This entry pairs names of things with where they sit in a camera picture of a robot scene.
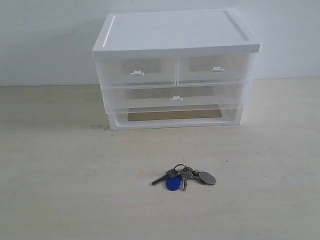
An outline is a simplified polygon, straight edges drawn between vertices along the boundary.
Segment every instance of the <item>white wall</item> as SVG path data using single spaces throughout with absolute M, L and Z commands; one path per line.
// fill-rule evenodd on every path
M 108 12 L 232 6 L 263 43 L 255 78 L 320 77 L 318 0 L 2 0 L 0 86 L 97 84 Z

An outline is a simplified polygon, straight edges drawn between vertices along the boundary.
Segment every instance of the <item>drawer handle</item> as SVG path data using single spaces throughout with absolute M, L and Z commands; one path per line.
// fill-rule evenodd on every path
M 220 73 L 220 72 L 224 72 L 224 71 L 225 71 L 225 69 L 221 68 L 219 66 L 213 67 L 213 69 L 211 69 L 211 72 L 213 72 L 213 73 Z
M 180 96 L 173 96 L 173 98 L 170 98 L 170 100 L 179 100 L 179 101 L 183 101 L 184 98 L 183 97 L 180 97 Z
M 141 70 L 139 70 L 139 71 L 133 70 L 133 72 L 130 73 L 130 75 L 133 75 L 133 76 L 144 76 L 145 73 L 144 73 L 144 72 L 141 72 Z

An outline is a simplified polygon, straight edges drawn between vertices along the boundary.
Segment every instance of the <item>plastic drawer organizer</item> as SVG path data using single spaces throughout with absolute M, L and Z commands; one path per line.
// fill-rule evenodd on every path
M 93 54 L 110 128 L 239 125 L 260 48 L 230 9 L 109 14 Z

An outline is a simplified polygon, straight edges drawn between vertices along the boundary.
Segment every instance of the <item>blue key fob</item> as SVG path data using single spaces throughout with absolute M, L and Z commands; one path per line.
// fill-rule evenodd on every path
M 165 182 L 165 185 L 171 191 L 178 190 L 181 188 L 181 177 L 176 176 L 174 178 L 168 178 Z

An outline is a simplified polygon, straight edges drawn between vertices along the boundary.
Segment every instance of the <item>white lid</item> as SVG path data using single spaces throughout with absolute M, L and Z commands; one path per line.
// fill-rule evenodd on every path
M 260 47 L 232 10 L 205 9 L 109 14 L 93 51 L 111 58 L 186 57 Z

